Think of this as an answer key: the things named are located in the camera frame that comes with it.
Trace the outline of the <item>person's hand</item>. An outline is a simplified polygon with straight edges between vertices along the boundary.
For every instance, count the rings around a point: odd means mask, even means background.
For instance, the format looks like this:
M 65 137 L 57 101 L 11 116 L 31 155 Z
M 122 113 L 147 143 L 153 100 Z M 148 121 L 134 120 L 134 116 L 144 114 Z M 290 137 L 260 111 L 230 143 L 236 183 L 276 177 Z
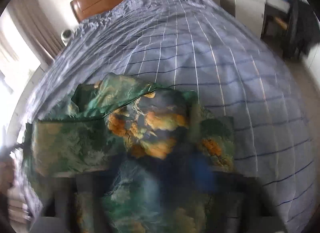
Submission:
M 15 165 L 13 159 L 9 156 L 1 160 L 1 193 L 7 195 L 13 187 L 15 179 Z

